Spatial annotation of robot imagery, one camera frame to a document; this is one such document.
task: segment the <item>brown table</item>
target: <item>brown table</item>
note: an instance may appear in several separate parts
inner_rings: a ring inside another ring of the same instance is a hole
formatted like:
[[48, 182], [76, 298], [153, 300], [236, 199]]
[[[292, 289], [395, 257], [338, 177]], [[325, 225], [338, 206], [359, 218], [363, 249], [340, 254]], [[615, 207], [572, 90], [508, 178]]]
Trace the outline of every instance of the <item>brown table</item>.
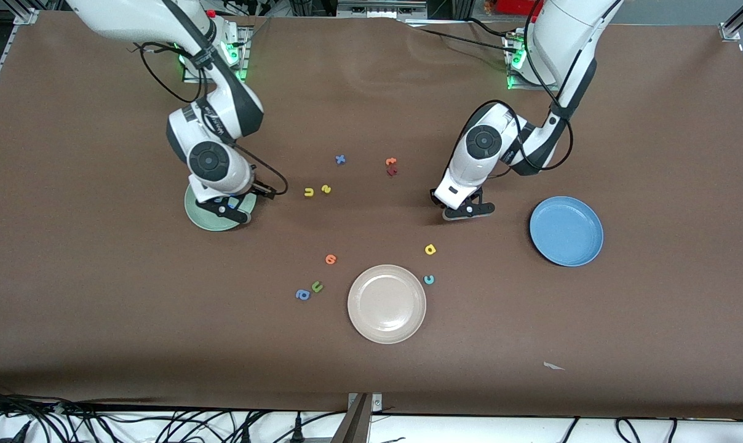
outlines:
[[[571, 159], [489, 182], [497, 212], [448, 224], [428, 189], [472, 110], [503, 98], [540, 123], [546, 95], [506, 90], [493, 49], [393, 20], [271, 20], [248, 74], [265, 120], [241, 143], [291, 192], [225, 233], [186, 218], [187, 170], [164, 137], [181, 105], [130, 47], [43, 12], [1, 73], [1, 387], [290, 409], [380, 391], [397, 412], [743, 417], [743, 56], [715, 28], [608, 29]], [[177, 83], [171, 55], [150, 58]], [[323, 184], [329, 196], [304, 198]], [[530, 213], [556, 194], [602, 219], [587, 266], [554, 266], [531, 244]], [[352, 280], [380, 263], [436, 278], [422, 328], [399, 345], [363, 339], [346, 312]], [[324, 291], [296, 300], [315, 280]]]

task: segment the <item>white robotic arm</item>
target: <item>white robotic arm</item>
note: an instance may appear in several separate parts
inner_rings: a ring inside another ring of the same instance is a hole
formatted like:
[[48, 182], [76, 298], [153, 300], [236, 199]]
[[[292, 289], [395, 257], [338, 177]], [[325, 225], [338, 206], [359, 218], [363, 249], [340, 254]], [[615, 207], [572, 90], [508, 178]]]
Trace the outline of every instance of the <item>white robotic arm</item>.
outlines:
[[174, 42], [191, 54], [189, 64], [204, 70], [217, 87], [169, 115], [166, 135], [191, 171], [189, 184], [198, 207], [234, 222], [250, 214], [227, 207], [231, 196], [275, 191], [256, 182], [253, 167], [232, 146], [260, 128], [262, 104], [222, 57], [220, 36], [234, 25], [208, 18], [198, 0], [68, 0], [82, 21], [101, 36], [132, 42]]
[[545, 169], [593, 79], [598, 38], [621, 3], [546, 0], [532, 32], [526, 33], [529, 62], [519, 70], [527, 81], [539, 84], [535, 67], [545, 84], [556, 84], [557, 103], [552, 104], [541, 127], [528, 123], [499, 100], [484, 103], [470, 116], [440, 185], [431, 191], [433, 201], [445, 207], [443, 218], [472, 218], [495, 210], [495, 205], [481, 201], [481, 185], [498, 160], [520, 175]]

